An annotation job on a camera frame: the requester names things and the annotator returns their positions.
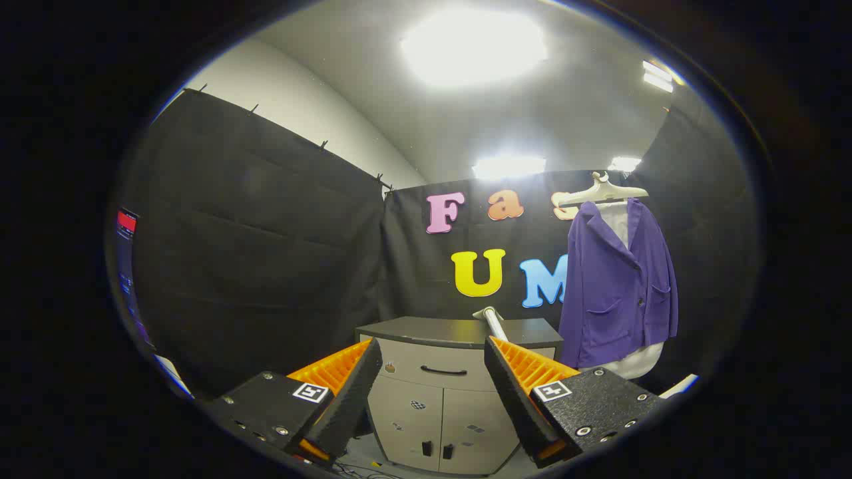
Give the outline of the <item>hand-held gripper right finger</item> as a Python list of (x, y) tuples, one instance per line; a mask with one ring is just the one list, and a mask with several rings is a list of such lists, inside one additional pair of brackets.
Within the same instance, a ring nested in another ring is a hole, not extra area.
[(484, 343), (484, 364), (521, 448), (539, 468), (620, 440), (664, 401), (606, 368), (578, 372), (494, 336)]

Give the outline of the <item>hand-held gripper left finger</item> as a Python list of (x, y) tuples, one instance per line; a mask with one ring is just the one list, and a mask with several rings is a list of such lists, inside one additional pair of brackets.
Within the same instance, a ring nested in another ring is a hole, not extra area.
[(332, 466), (354, 437), (382, 364), (380, 343), (366, 339), (289, 374), (258, 373), (203, 410), (265, 454)]

